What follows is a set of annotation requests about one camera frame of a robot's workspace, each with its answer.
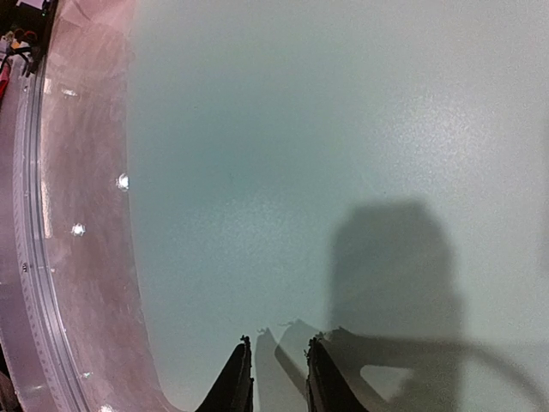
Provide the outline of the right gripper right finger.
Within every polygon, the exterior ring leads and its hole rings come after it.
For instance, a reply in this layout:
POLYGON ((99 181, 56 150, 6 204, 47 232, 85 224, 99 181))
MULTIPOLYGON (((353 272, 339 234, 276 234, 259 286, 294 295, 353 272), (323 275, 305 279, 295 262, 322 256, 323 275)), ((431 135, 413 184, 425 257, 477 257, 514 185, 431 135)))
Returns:
POLYGON ((365 410, 323 346, 321 338, 310 339, 306 359, 308 366, 306 399, 309 411, 360 412, 365 410))

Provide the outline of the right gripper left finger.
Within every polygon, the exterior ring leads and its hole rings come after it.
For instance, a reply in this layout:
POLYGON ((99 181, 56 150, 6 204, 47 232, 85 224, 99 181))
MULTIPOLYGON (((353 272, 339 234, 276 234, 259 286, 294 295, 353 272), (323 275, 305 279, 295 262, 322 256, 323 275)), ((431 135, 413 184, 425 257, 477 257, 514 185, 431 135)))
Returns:
POLYGON ((248 336, 241 336, 228 361, 196 412, 251 412, 253 385, 251 377, 251 345, 248 336))

